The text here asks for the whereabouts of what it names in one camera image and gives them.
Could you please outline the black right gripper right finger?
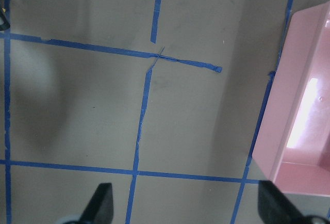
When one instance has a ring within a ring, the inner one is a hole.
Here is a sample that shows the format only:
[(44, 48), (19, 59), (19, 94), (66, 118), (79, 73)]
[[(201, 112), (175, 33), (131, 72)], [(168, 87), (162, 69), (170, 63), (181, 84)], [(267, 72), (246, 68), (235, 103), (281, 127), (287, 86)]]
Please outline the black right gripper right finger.
[(265, 224), (301, 223), (303, 214), (271, 181), (259, 181), (257, 209)]

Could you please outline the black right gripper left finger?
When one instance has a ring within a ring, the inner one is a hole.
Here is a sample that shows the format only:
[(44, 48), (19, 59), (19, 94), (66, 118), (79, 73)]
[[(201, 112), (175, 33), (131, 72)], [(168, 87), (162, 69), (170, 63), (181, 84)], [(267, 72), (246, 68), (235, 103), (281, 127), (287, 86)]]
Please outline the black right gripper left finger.
[(113, 191), (111, 183), (98, 185), (84, 209), (78, 223), (111, 224), (114, 216)]

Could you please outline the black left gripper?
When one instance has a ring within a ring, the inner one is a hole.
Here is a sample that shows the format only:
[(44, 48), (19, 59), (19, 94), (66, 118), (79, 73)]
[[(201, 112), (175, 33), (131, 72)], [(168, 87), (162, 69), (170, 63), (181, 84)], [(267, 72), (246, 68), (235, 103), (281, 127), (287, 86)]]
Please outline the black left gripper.
[(8, 22), (4, 9), (0, 9), (0, 31), (5, 31), (10, 28), (10, 23)]

